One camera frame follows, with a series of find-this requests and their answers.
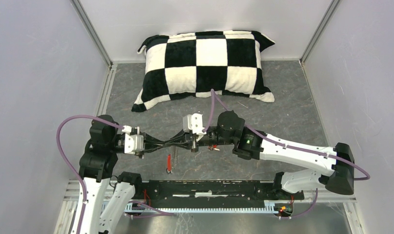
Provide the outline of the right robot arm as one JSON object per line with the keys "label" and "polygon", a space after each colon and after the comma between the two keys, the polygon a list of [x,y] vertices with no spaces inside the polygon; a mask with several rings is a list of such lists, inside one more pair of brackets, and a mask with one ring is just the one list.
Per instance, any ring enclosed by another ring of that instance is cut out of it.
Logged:
{"label": "right robot arm", "polygon": [[185,137],[185,147],[192,152],[202,146],[213,149],[233,145],[232,153],[241,159],[280,161],[303,167],[298,172],[275,175],[272,193],[278,199],[317,188],[340,195],[354,194],[355,159],[348,144],[320,147],[283,140],[246,126],[234,111],[221,113],[216,126],[204,127],[198,113],[184,116],[182,124],[179,134]]}

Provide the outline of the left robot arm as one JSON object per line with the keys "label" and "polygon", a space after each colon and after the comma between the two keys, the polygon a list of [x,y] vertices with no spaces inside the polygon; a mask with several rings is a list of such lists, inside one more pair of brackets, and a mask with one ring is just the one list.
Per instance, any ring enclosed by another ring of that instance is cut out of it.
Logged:
{"label": "left robot arm", "polygon": [[[67,122],[79,118],[91,120],[91,127],[90,139],[79,160],[79,169],[76,170],[64,154],[60,133]],[[61,123],[56,141],[61,156],[79,181],[79,200],[71,233],[113,234],[120,217],[127,215],[125,210],[128,204],[137,204],[138,210],[154,211],[155,216],[169,215],[169,212],[153,208],[146,202],[134,200],[143,194],[142,179],[139,174],[128,172],[117,177],[110,201],[102,208],[105,192],[118,161],[118,151],[137,155],[144,150],[144,136],[140,134],[139,127],[119,125],[109,115],[76,115]]]}

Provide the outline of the metal keyring with red handle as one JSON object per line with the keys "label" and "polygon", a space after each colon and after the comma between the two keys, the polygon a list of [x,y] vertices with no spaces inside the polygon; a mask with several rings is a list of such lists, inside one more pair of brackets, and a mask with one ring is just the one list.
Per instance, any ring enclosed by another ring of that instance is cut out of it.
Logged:
{"label": "metal keyring with red handle", "polygon": [[176,167],[178,161],[178,148],[177,146],[170,147],[170,153],[167,156],[167,168],[166,173],[172,174],[173,169]]}

